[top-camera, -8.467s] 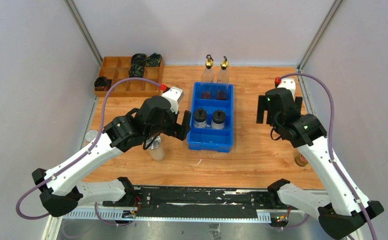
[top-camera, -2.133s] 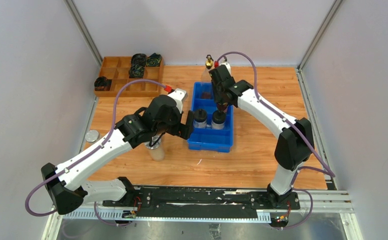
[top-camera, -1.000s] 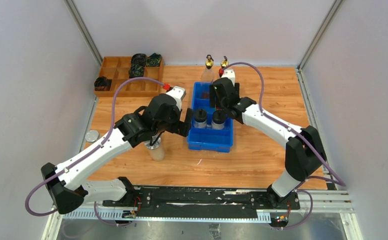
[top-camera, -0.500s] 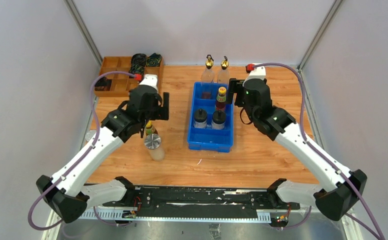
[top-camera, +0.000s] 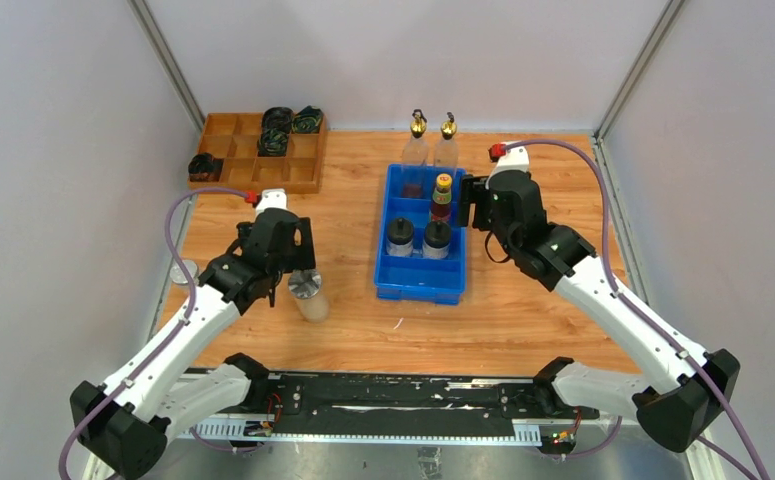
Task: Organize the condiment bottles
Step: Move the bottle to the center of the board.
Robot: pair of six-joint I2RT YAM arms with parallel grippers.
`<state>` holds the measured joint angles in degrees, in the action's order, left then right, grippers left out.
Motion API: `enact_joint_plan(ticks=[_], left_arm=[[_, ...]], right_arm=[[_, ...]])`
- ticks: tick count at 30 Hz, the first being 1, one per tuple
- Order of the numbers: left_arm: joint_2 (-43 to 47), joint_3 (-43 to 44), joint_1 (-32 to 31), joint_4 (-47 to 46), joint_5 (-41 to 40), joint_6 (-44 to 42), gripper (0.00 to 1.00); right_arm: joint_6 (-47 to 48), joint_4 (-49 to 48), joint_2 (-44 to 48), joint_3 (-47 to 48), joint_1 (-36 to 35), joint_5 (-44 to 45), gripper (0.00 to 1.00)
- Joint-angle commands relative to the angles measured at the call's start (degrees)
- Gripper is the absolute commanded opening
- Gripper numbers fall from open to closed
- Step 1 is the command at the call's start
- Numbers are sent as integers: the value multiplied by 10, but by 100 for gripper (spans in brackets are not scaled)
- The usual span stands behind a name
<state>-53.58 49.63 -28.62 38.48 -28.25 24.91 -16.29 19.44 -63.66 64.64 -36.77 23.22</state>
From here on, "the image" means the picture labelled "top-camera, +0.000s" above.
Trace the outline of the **yellow cap sauce bottle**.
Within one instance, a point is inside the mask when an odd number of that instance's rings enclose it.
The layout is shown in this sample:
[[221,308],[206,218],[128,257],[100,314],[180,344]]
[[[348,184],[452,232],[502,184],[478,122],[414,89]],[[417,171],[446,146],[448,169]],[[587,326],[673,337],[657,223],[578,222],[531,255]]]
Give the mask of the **yellow cap sauce bottle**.
[[429,216],[431,221],[448,223],[451,217],[453,178],[447,173],[440,173],[434,181]]

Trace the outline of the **tall oil bottle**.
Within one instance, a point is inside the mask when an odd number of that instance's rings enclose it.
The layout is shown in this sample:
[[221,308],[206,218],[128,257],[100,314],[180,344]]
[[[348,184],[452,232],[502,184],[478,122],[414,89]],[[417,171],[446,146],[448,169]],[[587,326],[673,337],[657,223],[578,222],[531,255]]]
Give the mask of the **tall oil bottle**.
[[429,147],[423,138],[427,119],[421,109],[412,113],[410,138],[402,151],[401,179],[403,198],[421,198]]
[[440,132],[441,139],[435,145],[433,153],[434,166],[454,176],[458,168],[459,148],[455,140],[458,127],[452,112],[447,113]]

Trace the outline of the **black cap shaker jar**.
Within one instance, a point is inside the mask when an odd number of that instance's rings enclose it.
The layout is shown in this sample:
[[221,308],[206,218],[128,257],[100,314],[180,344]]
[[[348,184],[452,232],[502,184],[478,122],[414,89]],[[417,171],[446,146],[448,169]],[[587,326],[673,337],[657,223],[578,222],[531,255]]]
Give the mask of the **black cap shaker jar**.
[[430,221],[423,232],[422,255],[433,260],[446,259],[452,239],[452,229],[442,220]]

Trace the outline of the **blue plastic divided bin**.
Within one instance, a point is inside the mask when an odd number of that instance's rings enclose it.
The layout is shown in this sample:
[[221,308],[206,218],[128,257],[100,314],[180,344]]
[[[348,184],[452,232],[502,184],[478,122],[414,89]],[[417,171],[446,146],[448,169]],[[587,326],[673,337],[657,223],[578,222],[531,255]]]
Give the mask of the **blue plastic divided bin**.
[[[423,193],[419,198],[410,198],[403,195],[402,166],[391,164],[387,167],[373,277],[377,297],[457,305],[467,286],[466,229],[458,227],[456,218],[451,217],[452,235],[446,256],[443,259],[424,256],[424,230],[430,220],[430,203],[438,171],[433,167],[421,171],[424,174]],[[388,253],[388,230],[397,218],[404,218],[414,227],[412,250],[408,256]]]

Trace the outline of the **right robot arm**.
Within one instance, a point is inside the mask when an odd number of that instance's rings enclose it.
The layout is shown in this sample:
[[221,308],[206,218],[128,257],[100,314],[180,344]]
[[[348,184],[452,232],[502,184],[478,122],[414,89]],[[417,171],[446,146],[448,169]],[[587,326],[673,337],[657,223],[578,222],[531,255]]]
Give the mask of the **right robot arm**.
[[587,314],[641,370],[623,374],[558,357],[535,378],[540,413],[555,418],[588,407],[634,419],[657,444],[681,453],[726,412],[739,360],[726,349],[707,351],[658,318],[585,238],[549,221],[529,173],[463,177],[456,220],[495,237],[523,274]]

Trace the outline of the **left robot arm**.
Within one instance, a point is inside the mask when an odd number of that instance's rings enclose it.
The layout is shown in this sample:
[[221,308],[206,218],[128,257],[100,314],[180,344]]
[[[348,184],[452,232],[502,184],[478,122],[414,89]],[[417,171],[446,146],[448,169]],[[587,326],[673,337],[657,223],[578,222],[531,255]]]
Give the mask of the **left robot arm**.
[[191,282],[179,313],[102,383],[70,394],[79,442],[122,479],[140,479],[171,441],[204,418],[237,405],[261,411],[269,400],[265,370],[236,354],[191,386],[177,387],[198,354],[258,300],[275,299],[282,277],[316,266],[311,220],[266,208],[238,224],[238,237]]

